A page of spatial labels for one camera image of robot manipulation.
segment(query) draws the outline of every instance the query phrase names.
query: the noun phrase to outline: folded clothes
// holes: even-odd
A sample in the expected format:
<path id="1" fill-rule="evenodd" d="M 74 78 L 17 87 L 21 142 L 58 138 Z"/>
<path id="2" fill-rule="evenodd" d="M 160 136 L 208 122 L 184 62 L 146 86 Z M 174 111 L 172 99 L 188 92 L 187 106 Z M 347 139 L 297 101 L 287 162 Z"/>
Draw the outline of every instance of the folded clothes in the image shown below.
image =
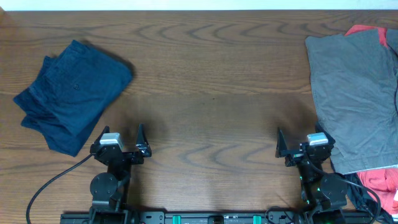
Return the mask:
<path id="1" fill-rule="evenodd" d="M 305 41 L 315 108 L 336 140 L 331 160 L 339 173 L 398 164 L 397 31 L 386 39 L 389 47 L 372 29 Z"/>
<path id="2" fill-rule="evenodd" d="M 50 149 L 76 156 L 131 79 L 123 63 L 74 40 L 58 58 L 45 57 L 36 80 L 14 98 L 26 112 L 21 125 L 42 133 Z"/>
<path id="3" fill-rule="evenodd" d="M 382 27 L 371 27 L 371 26 L 363 26 L 363 25 L 355 25 L 353 26 L 346 35 L 350 35 L 355 32 L 362 32 L 364 30 L 369 29 L 377 29 L 379 33 L 379 42 L 381 45 L 385 47 L 389 47 L 387 43 L 387 29 Z M 377 193 L 381 200 L 382 210 L 386 211 L 388 214 L 394 216 L 394 220 L 398 218 L 398 169 L 390 168 L 390 169 L 376 169 L 376 170 L 367 170 L 358 172 L 357 174 L 349 174 L 355 175 L 360 180 L 361 185 L 364 185 L 367 188 L 372 189 Z M 369 202 L 368 204 L 375 204 L 376 198 L 371 195 L 373 202 Z"/>

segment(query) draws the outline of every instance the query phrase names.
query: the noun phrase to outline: wood grain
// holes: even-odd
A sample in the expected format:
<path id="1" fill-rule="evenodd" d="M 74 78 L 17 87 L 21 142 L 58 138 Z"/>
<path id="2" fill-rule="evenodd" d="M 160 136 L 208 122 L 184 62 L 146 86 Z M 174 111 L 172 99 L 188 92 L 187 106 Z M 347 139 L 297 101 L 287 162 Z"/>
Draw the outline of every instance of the wood grain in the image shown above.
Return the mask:
<path id="1" fill-rule="evenodd" d="M 154 154 L 133 169 L 129 201 L 176 210 L 300 206 L 298 171 L 276 159 L 276 128 L 291 144 L 317 120 L 304 40 L 354 24 L 398 28 L 394 11 L 8 12 L 0 25 L 0 222 L 25 223 L 36 190 L 83 159 L 104 125 L 127 149 L 145 123 Z M 73 40 L 132 62 L 134 81 L 111 104 L 76 158 L 22 128 L 12 98 L 43 57 Z M 330 170 L 330 163 L 325 165 Z M 45 189 L 34 223 L 87 211 L 94 159 Z"/>

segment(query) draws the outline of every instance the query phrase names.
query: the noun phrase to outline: white wall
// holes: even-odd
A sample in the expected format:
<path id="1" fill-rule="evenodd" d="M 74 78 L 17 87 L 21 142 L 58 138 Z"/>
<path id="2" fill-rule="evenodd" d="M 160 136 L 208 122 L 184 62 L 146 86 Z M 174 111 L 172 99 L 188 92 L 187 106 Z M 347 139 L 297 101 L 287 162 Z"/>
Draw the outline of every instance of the white wall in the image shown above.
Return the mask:
<path id="1" fill-rule="evenodd" d="M 6 11 L 398 9 L 398 0 L 0 0 L 0 6 Z"/>

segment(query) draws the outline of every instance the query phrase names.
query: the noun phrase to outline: navy blue pants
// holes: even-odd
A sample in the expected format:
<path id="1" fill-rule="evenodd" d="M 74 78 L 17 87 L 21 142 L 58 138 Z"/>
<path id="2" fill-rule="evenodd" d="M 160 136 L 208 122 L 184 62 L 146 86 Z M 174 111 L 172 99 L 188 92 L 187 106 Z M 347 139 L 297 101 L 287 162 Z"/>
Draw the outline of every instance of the navy blue pants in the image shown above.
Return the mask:
<path id="1" fill-rule="evenodd" d="M 14 98 L 26 112 L 21 125 L 42 133 L 50 149 L 76 156 L 131 79 L 125 64 L 74 40 L 58 58 L 45 57 L 36 80 Z"/>

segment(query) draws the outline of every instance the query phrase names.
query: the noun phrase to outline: black cable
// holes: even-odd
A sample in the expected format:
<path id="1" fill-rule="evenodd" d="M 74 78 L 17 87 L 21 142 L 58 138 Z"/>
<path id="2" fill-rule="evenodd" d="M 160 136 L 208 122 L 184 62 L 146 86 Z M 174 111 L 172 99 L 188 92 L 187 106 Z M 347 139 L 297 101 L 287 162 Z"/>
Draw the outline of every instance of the black cable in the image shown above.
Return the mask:
<path id="1" fill-rule="evenodd" d="M 291 222 L 293 222 L 292 218 L 289 217 L 289 215 L 286 213 L 286 211 L 284 211 L 284 213 L 285 213 L 286 217 L 287 217 Z"/>
<path id="2" fill-rule="evenodd" d="M 268 217 L 268 212 L 269 212 L 270 210 L 272 210 L 273 208 L 279 208 L 279 206 L 271 206 L 271 207 L 268 208 L 267 211 L 266 211 L 266 219 L 268 219 L 268 222 L 269 222 L 270 224 L 275 224 L 273 221 L 269 220 L 269 217 Z"/>
<path id="3" fill-rule="evenodd" d="M 87 157 L 85 157 L 82 161 L 78 162 L 76 165 L 74 165 L 73 167 L 63 171 L 62 173 L 56 175 L 55 177 L 53 177 L 51 180 L 49 180 L 47 183 L 45 183 L 43 185 L 43 187 L 41 187 L 35 195 L 33 195 L 32 199 L 30 200 L 27 208 L 26 208 L 26 221 L 27 224 L 32 224 L 30 222 L 30 217 L 29 217 L 29 213 L 30 213 L 30 208 L 32 207 L 33 202 L 35 201 L 35 199 L 37 198 L 37 196 L 44 190 L 44 188 L 46 188 L 49 184 L 51 184 L 53 181 L 57 180 L 58 178 L 60 178 L 61 176 L 63 176 L 64 174 L 68 173 L 69 171 L 73 170 L 74 168 L 82 165 L 82 163 L 86 162 L 91 156 L 93 156 L 94 154 L 90 154 Z"/>
<path id="4" fill-rule="evenodd" d="M 310 158 L 309 158 L 309 156 L 308 156 L 307 153 L 305 154 L 305 157 L 308 159 L 308 162 L 310 163 L 310 166 L 312 167 L 312 169 L 314 169 L 316 172 L 318 172 L 318 173 L 320 173 L 320 174 L 329 175 L 329 173 L 327 173 L 327 172 L 325 172 L 325 171 L 320 170 L 319 168 L 317 168 L 317 167 L 312 163 L 312 161 L 310 160 Z M 380 215 L 380 211 L 381 211 L 381 201 L 380 201 L 379 196 L 378 196 L 372 189 L 369 189 L 369 188 L 367 188 L 367 187 L 365 187 L 365 186 L 361 186 L 361 185 L 352 183 L 351 181 L 348 181 L 348 180 L 343 179 L 343 178 L 337 178 L 337 179 L 340 180 L 340 181 L 342 181 L 342 182 L 344 182 L 344 183 L 351 184 L 351 185 L 353 185 L 353 186 L 355 186 L 355 187 L 359 187 L 359 188 L 361 188 L 361 189 L 364 189 L 364 190 L 366 190 L 366 191 L 368 191 L 368 192 L 370 192 L 371 194 L 374 195 L 374 197 L 376 198 L 376 201 L 377 201 L 377 212 L 376 212 L 376 214 L 374 214 L 372 220 L 369 222 L 369 224 L 373 224 L 373 223 L 376 221 L 376 219 L 378 218 L 378 216 Z"/>

